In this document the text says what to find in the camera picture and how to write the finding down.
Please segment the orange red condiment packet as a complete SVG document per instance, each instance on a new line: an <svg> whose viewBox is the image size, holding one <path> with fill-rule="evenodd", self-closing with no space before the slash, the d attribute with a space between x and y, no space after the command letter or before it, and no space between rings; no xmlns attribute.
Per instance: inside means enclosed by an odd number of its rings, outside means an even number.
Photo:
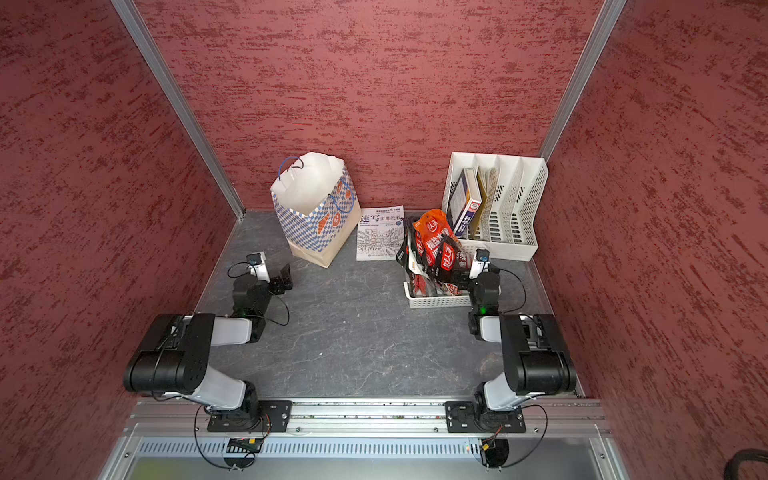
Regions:
<svg viewBox="0 0 768 480"><path fill-rule="evenodd" d="M446 214L440 209L429 210L412 226L417 258L428 268L453 270L461 248Z"/></svg>

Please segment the blue checkered paper bag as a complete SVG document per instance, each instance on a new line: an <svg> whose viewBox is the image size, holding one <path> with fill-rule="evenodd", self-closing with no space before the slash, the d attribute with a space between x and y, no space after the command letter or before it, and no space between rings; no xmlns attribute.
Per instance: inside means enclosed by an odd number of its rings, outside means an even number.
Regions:
<svg viewBox="0 0 768 480"><path fill-rule="evenodd" d="M292 254L329 267L362 217L345 162L310 152L287 157L270 193Z"/></svg>

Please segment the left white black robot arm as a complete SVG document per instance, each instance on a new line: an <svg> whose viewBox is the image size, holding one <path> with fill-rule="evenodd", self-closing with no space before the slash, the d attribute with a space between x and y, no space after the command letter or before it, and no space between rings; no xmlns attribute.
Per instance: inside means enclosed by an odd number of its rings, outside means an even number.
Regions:
<svg viewBox="0 0 768 480"><path fill-rule="evenodd" d="M212 348L255 344L269 322L281 327L290 323L267 316L270 301L281 300L293 288L290 266L275 277L263 263L250 262L248 268L233 279L231 315L156 316L123 374L125 390L157 401L180 398L196 403L210 415L210 432L285 431L290 401L260 400L252 382L210 365Z"/></svg>

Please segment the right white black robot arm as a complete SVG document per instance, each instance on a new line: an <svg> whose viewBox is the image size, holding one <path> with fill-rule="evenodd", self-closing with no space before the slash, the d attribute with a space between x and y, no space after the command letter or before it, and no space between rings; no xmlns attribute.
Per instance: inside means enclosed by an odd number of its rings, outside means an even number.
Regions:
<svg viewBox="0 0 768 480"><path fill-rule="evenodd" d="M555 317L502 310L501 272L489 262L476 261L465 279L469 332L501 346L503 370L479 384L470 401L445 403L450 433L523 433L527 402L576 388L575 367Z"/></svg>

